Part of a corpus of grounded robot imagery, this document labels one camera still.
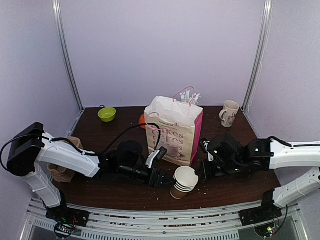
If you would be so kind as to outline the stack of brown paper cups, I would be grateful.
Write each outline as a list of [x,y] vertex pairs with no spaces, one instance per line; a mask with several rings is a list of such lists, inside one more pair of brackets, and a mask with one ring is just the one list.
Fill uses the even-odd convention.
[[170,195],[180,200],[184,198],[188,193],[193,191],[199,182],[199,176],[196,175],[196,171],[190,166],[180,166],[176,169],[173,179],[174,185],[170,189]]

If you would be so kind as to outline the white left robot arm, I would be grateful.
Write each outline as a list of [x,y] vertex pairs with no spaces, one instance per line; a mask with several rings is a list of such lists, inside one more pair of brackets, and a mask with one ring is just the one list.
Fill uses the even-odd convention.
[[169,188],[175,183],[174,178],[154,167],[168,151],[159,142],[147,158],[142,145],[134,140],[121,142],[113,151],[108,145],[96,153],[76,147],[67,138],[54,138],[44,131],[42,123],[35,122],[6,143],[10,151],[1,166],[27,182],[42,200],[48,218],[59,224],[86,225],[89,213],[69,208],[64,193],[48,180],[39,163],[54,164],[101,181],[125,177],[153,188]]

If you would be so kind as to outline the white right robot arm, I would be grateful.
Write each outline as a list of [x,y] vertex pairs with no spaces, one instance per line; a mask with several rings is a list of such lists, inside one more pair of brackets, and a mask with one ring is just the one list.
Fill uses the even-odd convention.
[[230,134],[221,134],[212,140],[203,138],[199,147],[207,158],[196,170],[202,181],[237,173],[252,175],[280,168],[309,167],[301,177],[266,191],[259,207],[239,212],[243,226],[270,221],[282,216],[282,209],[320,187],[320,143],[286,142],[277,137],[257,138],[243,146]]

